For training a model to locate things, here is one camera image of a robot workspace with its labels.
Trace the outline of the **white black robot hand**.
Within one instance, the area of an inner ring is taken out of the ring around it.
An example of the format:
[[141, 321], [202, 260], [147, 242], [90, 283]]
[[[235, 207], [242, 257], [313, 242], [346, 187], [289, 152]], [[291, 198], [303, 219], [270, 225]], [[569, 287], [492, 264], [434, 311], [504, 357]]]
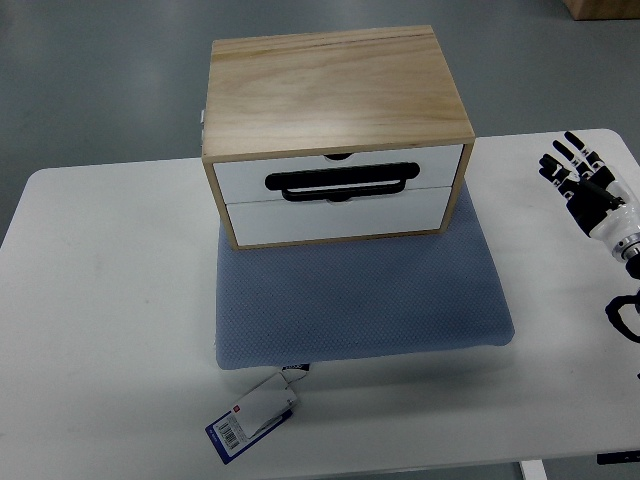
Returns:
[[580, 230], [602, 242], [614, 259], [639, 244], [639, 199], [629, 185], [575, 133], [564, 133], [553, 147], [570, 165], [546, 153], [539, 174], [566, 200], [566, 208]]

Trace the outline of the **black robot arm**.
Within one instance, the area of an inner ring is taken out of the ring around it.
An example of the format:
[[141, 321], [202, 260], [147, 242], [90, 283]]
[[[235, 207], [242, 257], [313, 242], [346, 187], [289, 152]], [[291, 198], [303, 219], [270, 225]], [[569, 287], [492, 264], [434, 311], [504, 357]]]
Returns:
[[628, 246], [621, 254], [627, 273], [636, 280], [640, 279], [640, 252], [639, 244]]

